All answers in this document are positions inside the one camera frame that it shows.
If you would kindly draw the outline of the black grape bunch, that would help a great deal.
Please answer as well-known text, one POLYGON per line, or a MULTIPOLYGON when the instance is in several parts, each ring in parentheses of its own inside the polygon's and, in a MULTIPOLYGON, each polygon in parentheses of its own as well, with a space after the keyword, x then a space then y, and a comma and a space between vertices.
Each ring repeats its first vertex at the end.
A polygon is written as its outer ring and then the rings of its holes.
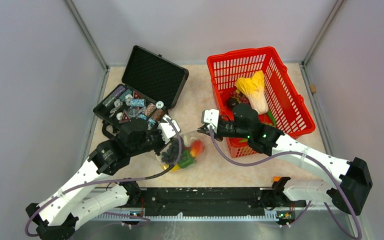
POLYGON ((165 165, 173 164, 179 155, 179 143, 172 142, 168 144, 161 152, 160 162, 165 165))

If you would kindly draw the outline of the clear zip top bag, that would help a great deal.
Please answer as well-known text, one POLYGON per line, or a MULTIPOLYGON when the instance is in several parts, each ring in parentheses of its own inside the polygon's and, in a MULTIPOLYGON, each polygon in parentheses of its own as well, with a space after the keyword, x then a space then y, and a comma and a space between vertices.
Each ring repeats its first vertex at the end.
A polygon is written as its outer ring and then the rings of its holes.
MULTIPOLYGON (((204 135, 201 133, 198 133, 197 130, 195 130, 195 131, 183 133, 180 136, 181 136, 181 142, 182 142, 181 151, 178 152, 178 156, 177 156, 177 159, 175 160, 175 162, 170 164, 170 165, 173 165, 173 166, 177 165, 178 161, 180 160, 182 152, 185 150, 190 151, 190 146, 191 146, 192 142, 195 140, 201 140, 205 144, 205 150, 200 156, 195 157, 196 162, 194 164, 191 164, 190 166, 188 166, 186 168, 191 168, 191 167, 197 165, 198 163, 202 162, 206 158, 207 152, 208 152, 207 151, 207 144, 206 144, 205 139, 204 139, 204 135)), ((179 140, 177 139, 176 136, 174 136, 168 144, 173 143, 173 142, 179 143, 179 140)), ((161 163, 161 152, 158 154, 157 153, 155 154, 155 159, 161 164, 161 166, 163 166, 165 164, 161 163)))

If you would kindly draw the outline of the napa cabbage toy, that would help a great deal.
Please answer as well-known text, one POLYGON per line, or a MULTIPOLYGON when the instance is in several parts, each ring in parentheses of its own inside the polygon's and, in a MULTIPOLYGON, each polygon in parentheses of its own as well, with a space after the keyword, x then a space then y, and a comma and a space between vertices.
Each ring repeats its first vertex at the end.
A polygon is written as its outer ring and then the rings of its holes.
POLYGON ((256 71, 250 78, 238 78, 235 87, 248 98, 251 108, 258 115, 268 112, 269 106, 265 97, 265 75, 262 70, 256 71))

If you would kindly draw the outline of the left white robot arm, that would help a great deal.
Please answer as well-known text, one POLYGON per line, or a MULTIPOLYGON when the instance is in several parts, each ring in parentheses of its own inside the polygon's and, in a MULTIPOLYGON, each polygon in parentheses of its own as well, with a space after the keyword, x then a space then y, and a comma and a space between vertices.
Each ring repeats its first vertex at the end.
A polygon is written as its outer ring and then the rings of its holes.
POLYGON ((148 129, 149 122, 135 118, 121 125, 117 134, 98 144, 77 172, 48 199, 26 207, 24 227, 28 237, 67 240, 91 219, 114 207, 134 207, 140 193, 123 183, 146 177, 112 179, 132 157, 162 150, 173 137, 180 141, 180 127, 170 116, 148 129))

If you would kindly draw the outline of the yellow lemon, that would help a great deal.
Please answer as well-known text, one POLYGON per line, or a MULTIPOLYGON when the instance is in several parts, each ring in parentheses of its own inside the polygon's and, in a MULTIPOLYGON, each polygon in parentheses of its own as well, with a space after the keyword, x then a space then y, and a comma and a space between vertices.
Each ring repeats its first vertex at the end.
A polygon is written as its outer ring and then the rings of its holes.
POLYGON ((176 165, 169 165, 169 164, 165 164, 165 165, 163 165, 162 166, 162 169, 164 170, 164 171, 179 171, 179 170, 181 170, 181 168, 176 164, 176 165))

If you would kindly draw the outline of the red tomato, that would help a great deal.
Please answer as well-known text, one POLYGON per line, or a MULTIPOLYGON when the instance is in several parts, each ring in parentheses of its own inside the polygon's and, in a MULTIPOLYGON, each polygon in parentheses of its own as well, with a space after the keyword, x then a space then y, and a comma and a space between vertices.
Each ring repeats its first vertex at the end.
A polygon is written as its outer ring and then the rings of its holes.
POLYGON ((190 156, 193 158, 199 157, 205 150, 205 144, 201 140, 194 140, 189 148, 190 156))

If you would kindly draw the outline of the green bell pepper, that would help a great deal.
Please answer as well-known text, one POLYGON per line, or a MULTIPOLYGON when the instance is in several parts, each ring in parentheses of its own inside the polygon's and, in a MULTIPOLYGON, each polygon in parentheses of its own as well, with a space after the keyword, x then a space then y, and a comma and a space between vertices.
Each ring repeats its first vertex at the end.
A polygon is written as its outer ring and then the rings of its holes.
POLYGON ((196 162, 196 158, 193 157, 189 150, 184 150, 180 156, 180 159, 177 165, 181 168, 187 168, 188 166, 194 164, 196 162))

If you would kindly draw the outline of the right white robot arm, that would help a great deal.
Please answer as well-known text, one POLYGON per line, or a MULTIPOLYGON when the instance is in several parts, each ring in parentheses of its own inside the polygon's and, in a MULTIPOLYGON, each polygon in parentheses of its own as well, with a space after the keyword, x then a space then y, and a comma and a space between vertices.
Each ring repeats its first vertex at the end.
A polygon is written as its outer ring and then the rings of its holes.
POLYGON ((198 132, 213 142, 223 138, 239 138, 255 152, 264 154, 265 161, 282 159, 315 176, 318 180, 282 180, 273 192, 279 206, 291 201, 332 203, 347 214, 359 216, 373 187, 368 164, 355 157, 337 158, 304 145, 282 130, 260 121, 258 113, 246 103, 233 108, 233 119, 223 117, 217 109, 202 112, 198 132))

